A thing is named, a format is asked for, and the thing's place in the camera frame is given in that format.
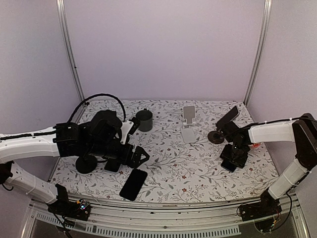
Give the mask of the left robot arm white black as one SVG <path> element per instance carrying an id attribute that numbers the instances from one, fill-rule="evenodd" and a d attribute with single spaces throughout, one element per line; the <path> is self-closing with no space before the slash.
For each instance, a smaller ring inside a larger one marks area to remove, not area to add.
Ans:
<path id="1" fill-rule="evenodd" d="M 136 117 L 121 121 L 115 111 L 105 110 L 97 112 L 90 121 L 82 124 L 68 121 L 35 132 L 1 135 L 0 182 L 19 188 L 48 205 L 54 204 L 61 214 L 70 215 L 74 208 L 65 187 L 53 185 L 26 172 L 15 161 L 76 156 L 76 170 L 89 174 L 101 157 L 106 160 L 107 171 L 113 172 L 122 165 L 136 169 L 150 158 L 142 147 L 133 147 L 128 143 L 129 136 L 139 125 Z"/>

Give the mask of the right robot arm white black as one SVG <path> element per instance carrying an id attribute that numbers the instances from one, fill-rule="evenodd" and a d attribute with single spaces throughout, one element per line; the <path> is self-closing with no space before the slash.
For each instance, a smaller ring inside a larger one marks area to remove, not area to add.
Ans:
<path id="1" fill-rule="evenodd" d="M 228 139 L 220 158 L 228 171 L 243 168 L 252 144 L 262 142 L 293 142 L 296 147 L 294 160 L 284 172 L 261 194 L 256 206 L 260 216 L 267 216 L 275 209 L 275 202 L 299 183 L 317 165 L 317 121 L 309 114 L 298 118 L 252 123 L 238 128 L 227 123 L 221 131 Z"/>

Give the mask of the phone with blue case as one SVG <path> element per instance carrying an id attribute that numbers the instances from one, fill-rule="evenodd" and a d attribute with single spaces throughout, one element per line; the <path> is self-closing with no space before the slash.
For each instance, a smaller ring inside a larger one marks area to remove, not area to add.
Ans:
<path id="1" fill-rule="evenodd" d="M 237 168 L 237 166 L 231 163 L 229 160 L 223 160 L 221 163 L 221 167 L 231 173 L 233 173 Z"/>

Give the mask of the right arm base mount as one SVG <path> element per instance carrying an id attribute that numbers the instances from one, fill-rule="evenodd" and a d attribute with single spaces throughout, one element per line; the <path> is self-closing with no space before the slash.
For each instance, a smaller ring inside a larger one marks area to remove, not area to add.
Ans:
<path id="1" fill-rule="evenodd" d="M 243 203 L 238 207 L 237 214 L 242 221 L 249 221 L 278 214 L 282 211 L 279 198 L 273 198 L 268 190 L 260 195 L 260 201 L 256 203 Z"/>

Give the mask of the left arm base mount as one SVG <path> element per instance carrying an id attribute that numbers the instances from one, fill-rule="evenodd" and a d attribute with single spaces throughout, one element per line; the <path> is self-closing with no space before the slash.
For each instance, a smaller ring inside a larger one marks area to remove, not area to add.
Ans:
<path id="1" fill-rule="evenodd" d="M 48 211 L 62 217 L 88 221 L 91 212 L 90 202 L 82 198 L 70 201 L 64 186 L 56 184 L 55 187 L 57 188 L 57 201 L 48 204 Z"/>

